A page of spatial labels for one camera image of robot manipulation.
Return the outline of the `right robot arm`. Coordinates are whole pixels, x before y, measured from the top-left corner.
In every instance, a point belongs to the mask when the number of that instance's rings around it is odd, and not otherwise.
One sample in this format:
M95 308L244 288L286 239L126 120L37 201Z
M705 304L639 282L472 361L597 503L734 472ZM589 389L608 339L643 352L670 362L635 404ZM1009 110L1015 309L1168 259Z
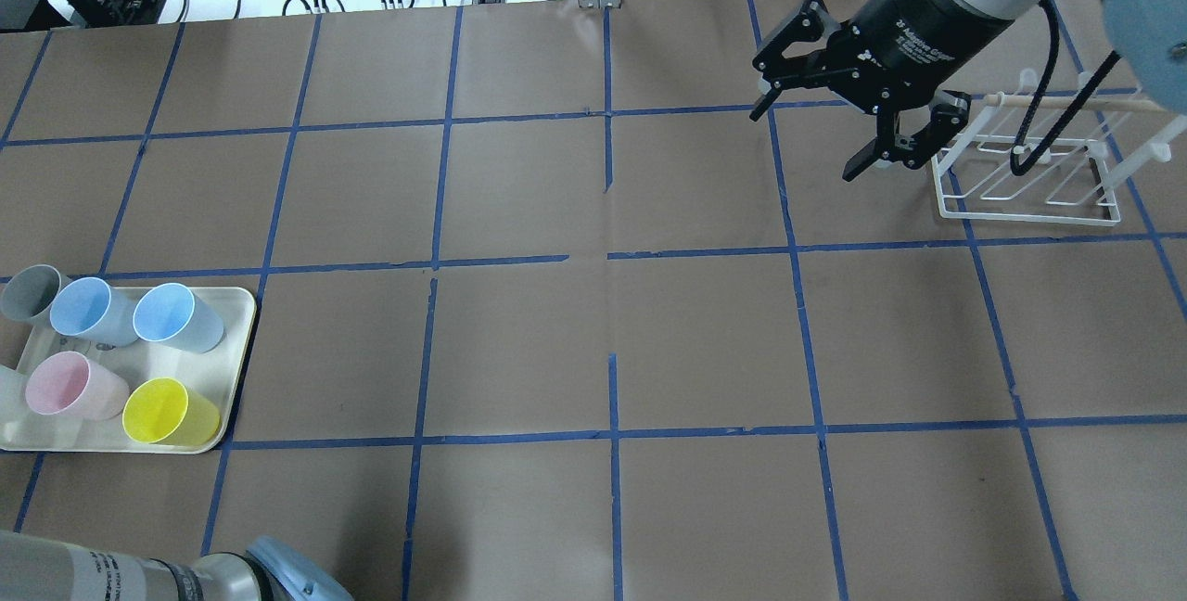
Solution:
M874 116L874 139L849 158L852 181L877 162L919 169L969 124L969 94L945 82L1034 6L1050 0L868 0L848 20L823 0L804 0L767 34L753 58L766 90L750 110L762 119L780 94L827 88ZM1145 96L1183 114L1183 0L1102 0L1111 52L1030 156L1027 173L1119 61Z

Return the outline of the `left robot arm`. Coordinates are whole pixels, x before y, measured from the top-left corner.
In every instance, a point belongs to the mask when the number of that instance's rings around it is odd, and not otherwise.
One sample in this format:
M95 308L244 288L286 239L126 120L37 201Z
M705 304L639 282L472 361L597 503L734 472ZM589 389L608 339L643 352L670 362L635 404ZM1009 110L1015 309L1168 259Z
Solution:
M338 581L281 540L212 552L190 567L4 532L4 600L351 600Z

